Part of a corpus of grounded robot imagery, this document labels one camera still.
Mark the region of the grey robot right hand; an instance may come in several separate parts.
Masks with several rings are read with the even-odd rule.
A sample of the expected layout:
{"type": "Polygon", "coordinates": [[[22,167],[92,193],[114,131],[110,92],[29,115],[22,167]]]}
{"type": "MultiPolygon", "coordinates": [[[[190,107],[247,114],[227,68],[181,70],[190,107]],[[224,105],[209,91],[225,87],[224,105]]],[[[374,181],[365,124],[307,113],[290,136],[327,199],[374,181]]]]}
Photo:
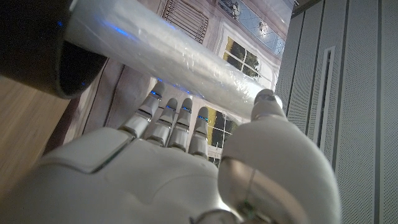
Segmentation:
{"type": "Polygon", "coordinates": [[[159,83],[127,124],[100,128],[45,155],[1,199],[2,223],[339,223],[331,165],[270,89],[251,120],[208,160],[208,112],[160,121],[141,139],[159,83]]]}

